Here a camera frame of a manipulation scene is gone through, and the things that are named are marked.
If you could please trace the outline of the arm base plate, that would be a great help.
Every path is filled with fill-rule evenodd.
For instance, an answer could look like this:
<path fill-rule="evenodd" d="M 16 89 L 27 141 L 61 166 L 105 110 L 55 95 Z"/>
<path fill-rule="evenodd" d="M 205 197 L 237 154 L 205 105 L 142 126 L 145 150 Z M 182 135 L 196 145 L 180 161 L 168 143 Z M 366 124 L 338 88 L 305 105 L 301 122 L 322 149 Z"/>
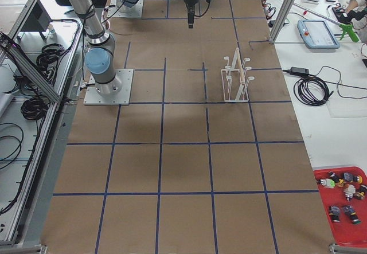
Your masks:
<path fill-rule="evenodd" d="M 84 105 L 129 105 L 133 69 L 115 69 L 115 78 L 108 84 L 99 84 L 91 75 L 84 96 Z"/>
<path fill-rule="evenodd" d="M 137 0 L 135 6 L 128 8 L 125 6 L 116 6 L 116 0 L 111 0 L 107 7 L 107 18 L 108 17 L 122 17 L 122 18 L 141 18 L 143 11 L 143 1 Z"/>

